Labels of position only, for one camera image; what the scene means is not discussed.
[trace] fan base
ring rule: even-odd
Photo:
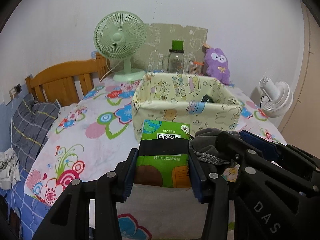
[[[124,70],[117,72],[113,76],[114,81],[118,82],[129,82],[129,81],[135,81],[140,80],[144,76],[146,72],[139,68],[132,68],[130,73],[125,74]]]

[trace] blue bedsheet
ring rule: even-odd
[[[24,183],[28,172],[19,167],[21,181],[12,187],[11,190],[0,189],[0,194],[7,197],[9,210],[18,208],[21,216],[22,237],[24,240],[31,240],[42,219],[50,207],[23,193]]]

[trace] door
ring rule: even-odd
[[[320,27],[308,11],[310,49],[298,102],[282,135],[292,145],[320,158]]]

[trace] qr code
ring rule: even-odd
[[[180,139],[180,134],[171,134],[171,133],[158,133],[157,139]]]

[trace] purple plush toy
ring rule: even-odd
[[[215,77],[221,83],[229,85],[230,71],[228,60],[221,49],[207,49],[204,55],[204,62],[207,65],[207,75]]]

